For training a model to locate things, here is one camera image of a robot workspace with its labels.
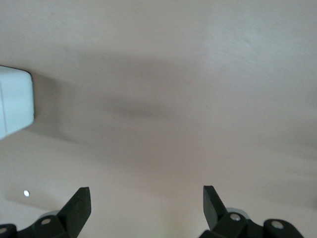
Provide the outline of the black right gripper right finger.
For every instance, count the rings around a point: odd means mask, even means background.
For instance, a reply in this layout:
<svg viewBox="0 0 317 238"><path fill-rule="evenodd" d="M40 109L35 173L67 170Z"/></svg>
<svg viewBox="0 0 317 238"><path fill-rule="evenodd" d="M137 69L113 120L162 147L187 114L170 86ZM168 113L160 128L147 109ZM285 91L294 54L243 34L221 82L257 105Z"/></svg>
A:
<svg viewBox="0 0 317 238"><path fill-rule="evenodd" d="M209 229L202 238L302 238L303 235L285 220L268 219L262 226L239 210L228 211L213 186L203 188L203 209Z"/></svg>

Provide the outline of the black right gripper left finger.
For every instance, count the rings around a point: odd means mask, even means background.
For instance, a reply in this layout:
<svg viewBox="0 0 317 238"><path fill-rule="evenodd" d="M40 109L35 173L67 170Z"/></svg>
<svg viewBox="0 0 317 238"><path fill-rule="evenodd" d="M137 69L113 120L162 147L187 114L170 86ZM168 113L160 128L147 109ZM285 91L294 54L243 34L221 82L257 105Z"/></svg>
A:
<svg viewBox="0 0 317 238"><path fill-rule="evenodd" d="M20 231L14 224L1 224L0 236L2 238L76 238L90 214L90 189L81 187L57 214L43 216Z"/></svg>

